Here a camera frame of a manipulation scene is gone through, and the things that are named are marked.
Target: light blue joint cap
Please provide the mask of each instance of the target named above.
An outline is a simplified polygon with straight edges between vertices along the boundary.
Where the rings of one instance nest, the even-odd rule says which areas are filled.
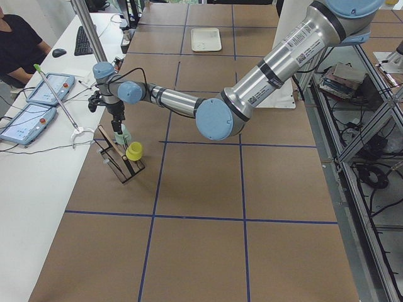
[[[102,79],[115,73],[115,69],[109,62],[99,62],[94,65],[93,73],[95,79]]]
[[[118,98],[123,102],[135,104],[142,99],[142,96],[143,90],[132,81],[124,82],[118,88]]]
[[[339,46],[351,46],[365,43],[370,38],[370,35],[371,32],[363,33],[362,35],[348,36],[340,43]]]
[[[326,6],[335,14],[355,19],[376,12],[385,0],[326,0]]]
[[[207,99],[197,108],[196,126],[209,140],[223,140],[234,126],[231,110],[220,99]]]

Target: sticker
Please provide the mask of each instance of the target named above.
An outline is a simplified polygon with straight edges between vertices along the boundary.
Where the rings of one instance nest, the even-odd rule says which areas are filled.
[[[253,107],[256,107],[258,104],[260,104],[265,98],[267,98],[275,88],[271,85],[265,85],[262,87],[257,93],[255,93],[253,96],[251,96],[247,101],[249,104],[251,104]]]
[[[298,25],[281,42],[292,52],[313,33],[314,30],[309,25]]]
[[[325,47],[322,38],[309,25],[298,25],[281,42],[291,52],[299,67]]]
[[[298,66],[301,67],[312,59],[317,53],[319,53],[324,47],[325,43],[323,43],[322,39],[317,38],[310,47],[303,49],[301,52],[297,52],[296,50],[295,52],[299,53],[299,55],[297,55],[294,59],[297,61]]]

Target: white desk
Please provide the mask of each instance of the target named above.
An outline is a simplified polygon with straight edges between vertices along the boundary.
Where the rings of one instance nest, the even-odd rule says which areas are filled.
[[[123,57],[120,50],[122,31],[117,23],[110,23],[113,14],[92,14],[108,61]],[[94,55],[74,56],[74,46],[78,26],[76,16],[63,33],[54,48],[64,48],[67,54],[53,58],[50,54],[43,62],[42,70],[86,76],[92,73],[96,63]],[[40,81],[35,74],[27,87]],[[85,88],[77,82],[69,96],[74,96]],[[81,94],[75,100],[66,102],[66,107],[79,126],[96,128],[103,113],[98,108],[90,113],[88,96]],[[26,104],[24,95],[14,105],[22,108]],[[11,108],[6,115],[14,116],[19,110]],[[70,145],[73,127],[62,110],[49,127],[28,148],[18,146],[14,152],[35,152],[52,147]],[[76,139],[85,142],[93,138],[90,133]],[[13,143],[0,142],[0,150],[12,147]],[[89,145],[57,149],[35,155],[15,155],[0,153],[0,301],[28,301],[45,262],[48,250],[62,218],[65,206],[88,152]]]

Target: black shirt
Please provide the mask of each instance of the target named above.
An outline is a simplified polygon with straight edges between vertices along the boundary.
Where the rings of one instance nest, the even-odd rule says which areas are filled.
[[[33,64],[41,64],[46,57],[37,47],[42,39],[20,16],[5,14],[3,20],[11,27],[11,32],[0,31],[0,75],[20,67],[34,74]]]

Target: black wire frame holder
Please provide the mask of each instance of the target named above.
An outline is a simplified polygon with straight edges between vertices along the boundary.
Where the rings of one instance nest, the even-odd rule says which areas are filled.
[[[129,180],[131,180],[138,173],[140,173],[145,169],[145,165],[141,160],[134,161],[135,163],[134,168],[130,160],[127,158],[126,154],[124,154],[118,148],[118,144],[109,137],[109,135],[105,132],[105,129],[102,127],[102,125],[99,125],[97,129],[102,134],[103,138],[105,139],[105,142],[108,145],[106,148],[104,148],[101,146],[101,144],[95,141],[101,147],[99,153],[101,154],[102,158],[104,158],[104,163],[108,164],[108,166],[112,169],[112,171],[115,173],[115,175],[122,184],[127,183]],[[126,167],[126,171],[124,171],[121,168],[121,165],[119,165],[119,163],[115,160],[115,158],[121,159],[123,161]]]

